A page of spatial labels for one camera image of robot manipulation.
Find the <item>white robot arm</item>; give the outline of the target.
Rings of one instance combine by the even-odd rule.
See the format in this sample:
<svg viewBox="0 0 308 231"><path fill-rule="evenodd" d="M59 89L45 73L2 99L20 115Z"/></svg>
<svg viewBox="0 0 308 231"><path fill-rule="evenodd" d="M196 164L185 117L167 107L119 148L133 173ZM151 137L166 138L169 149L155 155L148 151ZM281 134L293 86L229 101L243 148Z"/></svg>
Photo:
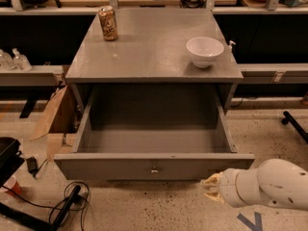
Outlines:
<svg viewBox="0 0 308 231"><path fill-rule="evenodd" d="M308 210L308 172L285 160L271 159L258 168L229 168L201 181L204 195L233 208L262 205Z"/></svg>

